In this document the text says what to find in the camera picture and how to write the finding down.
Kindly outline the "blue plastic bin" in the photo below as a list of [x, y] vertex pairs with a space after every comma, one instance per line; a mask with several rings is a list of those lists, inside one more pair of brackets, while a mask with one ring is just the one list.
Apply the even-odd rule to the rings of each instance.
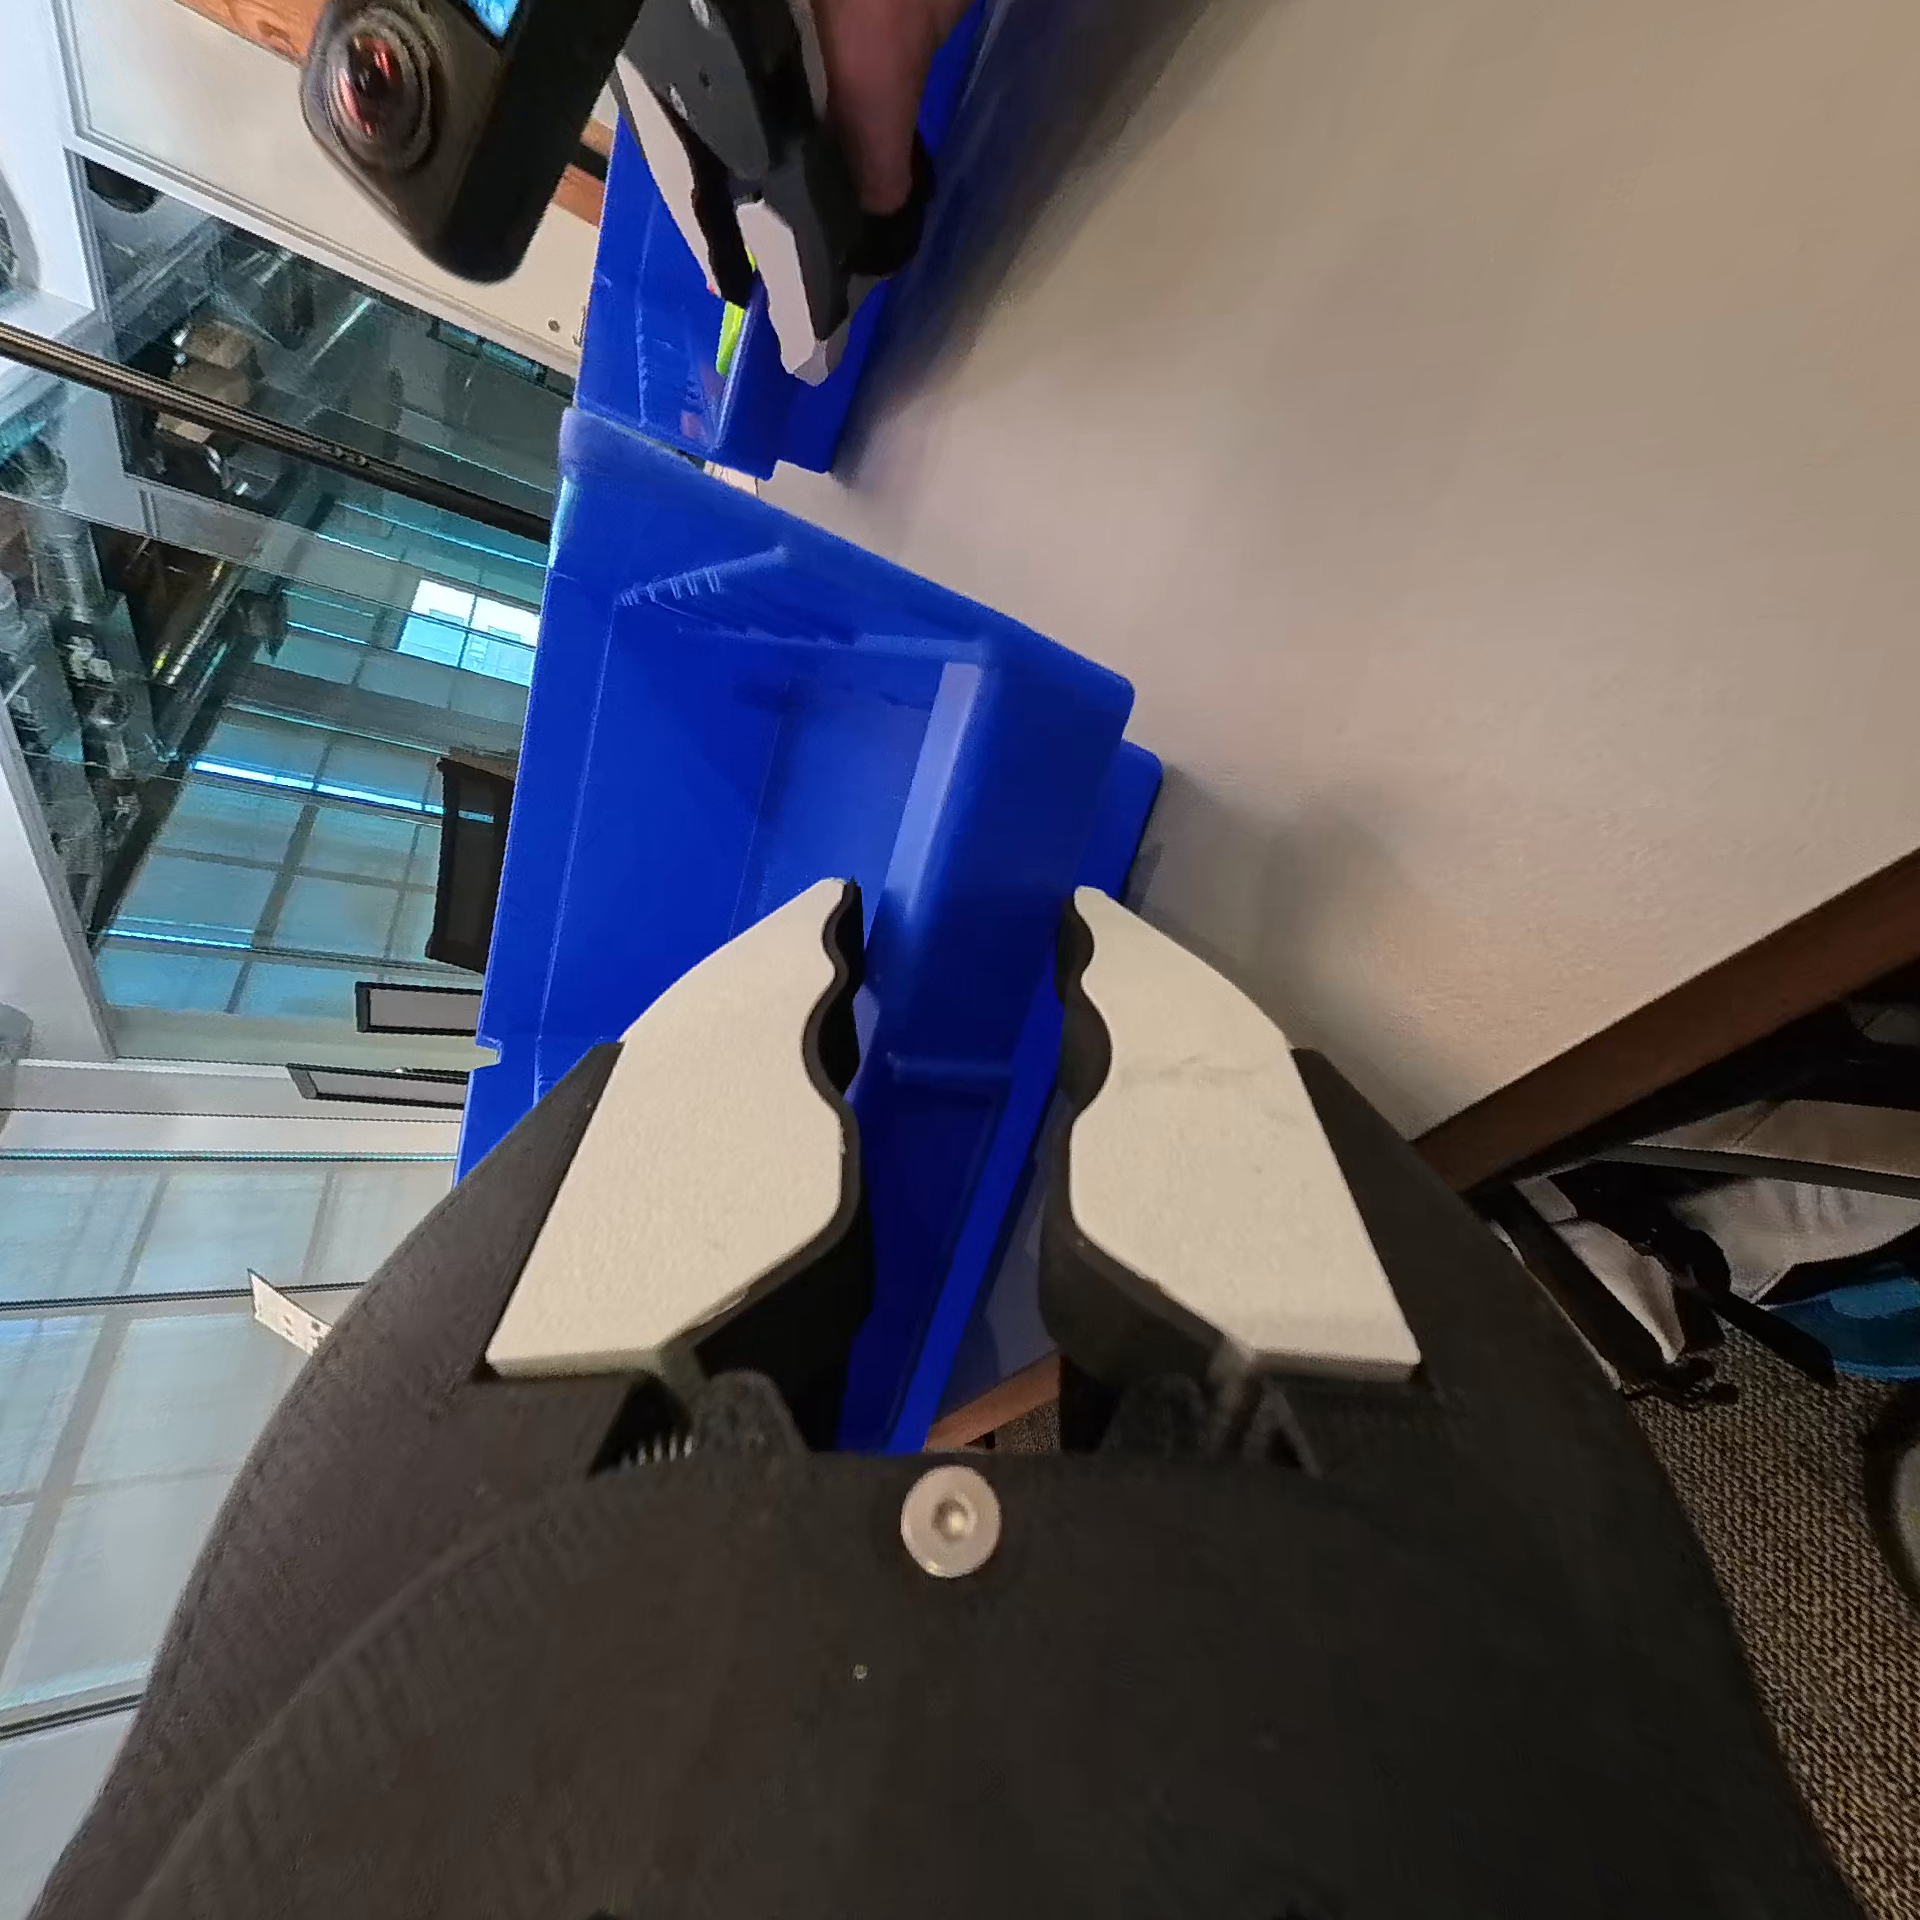
[[890, 216], [867, 214], [828, 114], [817, 4], [643, 4], [614, 70], [649, 89], [724, 164], [739, 202], [766, 200], [828, 270], [851, 310], [834, 376], [809, 387], [782, 368], [757, 276], [732, 378], [714, 372], [726, 301], [709, 291], [620, 114], [599, 220], [576, 403], [695, 462], [770, 478], [780, 464], [834, 466], [892, 281], [922, 243], [932, 158], [973, 75], [988, 21], [969, 4], [930, 64], [915, 139], [915, 191]]
[[1076, 888], [1161, 788], [1132, 688], [570, 408], [478, 1038], [468, 1177], [593, 1044], [820, 878], [867, 917], [876, 1298], [842, 1435], [921, 1450], [1057, 1071]]

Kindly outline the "person's right hand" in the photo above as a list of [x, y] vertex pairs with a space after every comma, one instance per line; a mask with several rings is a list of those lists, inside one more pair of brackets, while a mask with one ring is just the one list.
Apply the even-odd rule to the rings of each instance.
[[890, 216], [915, 191], [924, 79], [969, 2], [818, 2], [828, 114], [867, 214]]

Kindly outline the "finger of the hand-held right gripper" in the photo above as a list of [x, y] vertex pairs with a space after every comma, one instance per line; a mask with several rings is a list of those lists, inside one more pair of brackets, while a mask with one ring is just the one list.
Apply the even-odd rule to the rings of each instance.
[[784, 372], [809, 387], [826, 383], [845, 355], [845, 287], [828, 270], [826, 293], [813, 291], [803, 241], [766, 200], [739, 202], [739, 231], [765, 287]]
[[751, 303], [757, 272], [736, 216], [732, 175], [637, 70], [614, 70], [612, 95], [709, 291], [726, 303]]

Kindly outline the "black and white bag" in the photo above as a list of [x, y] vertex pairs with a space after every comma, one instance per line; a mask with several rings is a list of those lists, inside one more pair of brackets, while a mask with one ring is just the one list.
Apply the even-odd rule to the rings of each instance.
[[[1816, 1385], [1853, 1379], [1764, 1304], [1881, 1265], [1918, 1275], [1916, 971], [1672, 1081], [1471, 1202], [1627, 1398], [1731, 1400], [1729, 1335]], [[1916, 1402], [1916, 1381], [1866, 1383]]]

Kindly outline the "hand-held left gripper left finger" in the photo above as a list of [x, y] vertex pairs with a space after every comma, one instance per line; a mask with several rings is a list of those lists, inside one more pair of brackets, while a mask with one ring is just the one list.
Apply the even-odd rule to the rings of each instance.
[[503, 1379], [832, 1379], [874, 1294], [863, 898], [817, 880], [622, 1036], [485, 1350]]

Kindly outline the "grey desk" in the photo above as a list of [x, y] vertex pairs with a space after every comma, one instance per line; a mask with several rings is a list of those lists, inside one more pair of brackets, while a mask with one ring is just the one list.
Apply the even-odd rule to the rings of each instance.
[[1117, 668], [1475, 1186], [1916, 948], [1916, 4], [996, 4], [780, 507]]

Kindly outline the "black monitor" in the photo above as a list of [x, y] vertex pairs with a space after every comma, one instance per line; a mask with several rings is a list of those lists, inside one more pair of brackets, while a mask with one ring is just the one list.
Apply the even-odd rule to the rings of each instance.
[[458, 757], [435, 765], [443, 790], [433, 919], [424, 946], [431, 963], [483, 973], [505, 867], [514, 780]]

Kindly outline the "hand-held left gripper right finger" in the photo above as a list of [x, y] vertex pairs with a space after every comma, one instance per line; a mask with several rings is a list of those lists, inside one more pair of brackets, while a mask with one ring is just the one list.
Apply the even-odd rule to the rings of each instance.
[[1092, 1379], [1412, 1379], [1421, 1350], [1283, 1031], [1078, 888], [1040, 1306]]

